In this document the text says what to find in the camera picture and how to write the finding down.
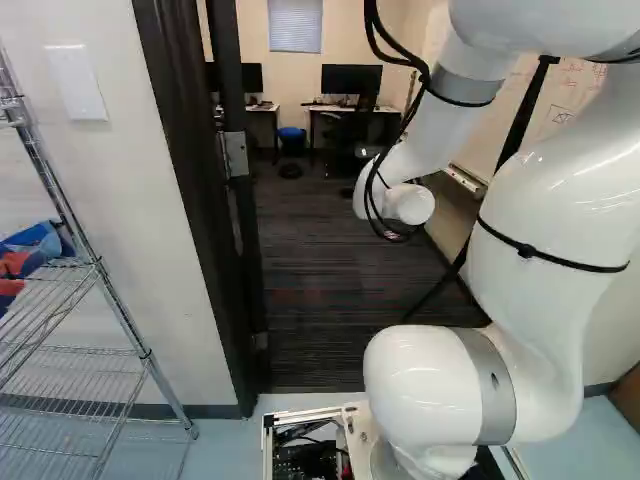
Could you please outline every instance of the wire shelving rack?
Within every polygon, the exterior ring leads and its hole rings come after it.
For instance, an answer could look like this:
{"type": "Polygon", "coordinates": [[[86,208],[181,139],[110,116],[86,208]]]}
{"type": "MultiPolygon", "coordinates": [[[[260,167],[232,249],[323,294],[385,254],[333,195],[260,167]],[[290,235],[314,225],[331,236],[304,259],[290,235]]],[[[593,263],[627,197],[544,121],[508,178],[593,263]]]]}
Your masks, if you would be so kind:
{"type": "Polygon", "coordinates": [[[76,218],[1,45],[0,128],[16,130],[78,253],[30,275],[0,317],[0,477],[175,480],[197,427],[76,218]],[[94,285],[131,348],[45,344],[94,285]],[[147,377],[177,420],[128,418],[147,377]]]}

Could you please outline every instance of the light switch plate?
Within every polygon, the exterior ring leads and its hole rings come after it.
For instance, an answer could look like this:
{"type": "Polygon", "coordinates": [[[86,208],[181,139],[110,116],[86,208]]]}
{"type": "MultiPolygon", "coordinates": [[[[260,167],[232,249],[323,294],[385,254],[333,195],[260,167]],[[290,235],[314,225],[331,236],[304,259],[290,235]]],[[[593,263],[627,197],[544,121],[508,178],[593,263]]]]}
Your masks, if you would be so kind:
{"type": "Polygon", "coordinates": [[[86,46],[47,45],[44,48],[69,118],[108,121],[86,46]]]}

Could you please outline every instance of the wall baseboard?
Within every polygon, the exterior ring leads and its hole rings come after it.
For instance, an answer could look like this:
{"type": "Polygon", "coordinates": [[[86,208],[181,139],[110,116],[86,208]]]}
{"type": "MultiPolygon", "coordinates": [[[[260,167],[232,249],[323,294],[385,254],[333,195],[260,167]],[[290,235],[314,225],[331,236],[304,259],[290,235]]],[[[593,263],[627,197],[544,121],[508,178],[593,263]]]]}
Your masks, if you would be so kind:
{"type": "Polygon", "coordinates": [[[587,385],[584,387],[584,398],[599,397],[600,395],[608,395],[618,382],[597,383],[595,385],[587,385]]]}
{"type": "MultiPolygon", "coordinates": [[[[242,413],[239,405],[183,405],[187,416],[193,420],[218,419],[240,420],[242,413]]],[[[173,410],[166,404],[136,403],[131,408],[129,416],[145,420],[166,420],[175,418],[173,410]]]]}
{"type": "MultiPolygon", "coordinates": [[[[119,416],[125,405],[114,402],[95,402],[91,400],[71,400],[56,402],[55,398],[31,397],[25,395],[0,395],[0,407],[26,408],[56,414],[78,414],[119,416]]],[[[243,418],[239,405],[183,405],[184,411],[192,419],[226,419],[238,420],[243,418]]],[[[175,418],[173,410],[162,403],[134,403],[129,412],[131,418],[144,420],[169,420],[175,418]]]]}

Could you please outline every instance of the computer monitor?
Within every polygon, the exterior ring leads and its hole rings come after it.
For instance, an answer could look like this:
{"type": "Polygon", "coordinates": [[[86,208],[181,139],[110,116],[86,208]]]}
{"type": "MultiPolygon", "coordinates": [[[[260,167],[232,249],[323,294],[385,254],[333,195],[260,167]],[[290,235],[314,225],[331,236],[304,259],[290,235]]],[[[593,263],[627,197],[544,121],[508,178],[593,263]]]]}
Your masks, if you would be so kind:
{"type": "Polygon", "coordinates": [[[245,93],[262,93],[262,64],[242,64],[242,88],[245,93]]]}
{"type": "Polygon", "coordinates": [[[322,93],[377,95],[382,65],[322,65],[322,93]]]}
{"type": "MultiPolygon", "coordinates": [[[[216,62],[207,62],[207,85],[210,92],[220,91],[220,75],[216,62]]],[[[262,64],[242,64],[242,88],[245,93],[262,93],[262,64]]]]}

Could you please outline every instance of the dark carpet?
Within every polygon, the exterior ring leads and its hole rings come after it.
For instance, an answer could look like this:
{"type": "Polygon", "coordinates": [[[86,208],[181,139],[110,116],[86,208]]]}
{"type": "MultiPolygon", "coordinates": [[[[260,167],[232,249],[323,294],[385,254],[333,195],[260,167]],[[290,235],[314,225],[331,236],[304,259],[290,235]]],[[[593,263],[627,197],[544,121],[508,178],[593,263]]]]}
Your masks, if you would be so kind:
{"type": "MultiPolygon", "coordinates": [[[[279,165],[290,161],[281,160],[279,165]]],[[[322,162],[286,180],[253,162],[273,391],[361,391],[362,356],[445,271],[427,234],[395,245],[374,235],[340,197],[353,180],[325,179],[322,162]]],[[[482,313],[452,283],[415,323],[480,326],[482,313]]]]}

